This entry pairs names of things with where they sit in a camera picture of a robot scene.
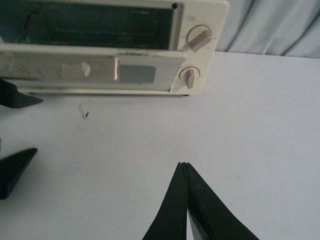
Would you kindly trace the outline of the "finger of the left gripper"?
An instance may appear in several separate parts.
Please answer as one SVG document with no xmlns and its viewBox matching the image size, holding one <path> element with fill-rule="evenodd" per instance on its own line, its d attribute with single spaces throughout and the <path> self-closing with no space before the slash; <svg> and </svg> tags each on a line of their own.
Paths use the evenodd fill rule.
<svg viewBox="0 0 320 240">
<path fill-rule="evenodd" d="M 0 160 L 0 199 L 7 199 L 16 186 L 28 164 L 38 152 L 28 148 Z"/>
<path fill-rule="evenodd" d="M 11 109 L 21 109 L 42 103 L 43 100 L 20 93 L 17 87 L 3 79 L 0 80 L 0 105 Z"/>
</svg>

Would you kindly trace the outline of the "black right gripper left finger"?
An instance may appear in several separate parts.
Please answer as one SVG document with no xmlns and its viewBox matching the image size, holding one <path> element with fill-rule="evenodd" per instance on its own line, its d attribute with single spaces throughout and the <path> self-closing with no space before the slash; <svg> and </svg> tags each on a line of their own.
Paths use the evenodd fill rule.
<svg viewBox="0 0 320 240">
<path fill-rule="evenodd" d="M 144 240 L 185 240 L 187 238 L 187 179 L 178 163 L 159 211 Z"/>
</svg>

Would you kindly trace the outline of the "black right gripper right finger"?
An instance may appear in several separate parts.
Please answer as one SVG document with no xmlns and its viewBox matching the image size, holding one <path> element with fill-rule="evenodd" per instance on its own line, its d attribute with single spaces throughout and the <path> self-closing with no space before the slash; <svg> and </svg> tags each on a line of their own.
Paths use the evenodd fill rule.
<svg viewBox="0 0 320 240">
<path fill-rule="evenodd" d="M 187 209 L 195 240 L 257 240 L 210 188 L 190 163 L 183 164 L 187 179 Z"/>
</svg>

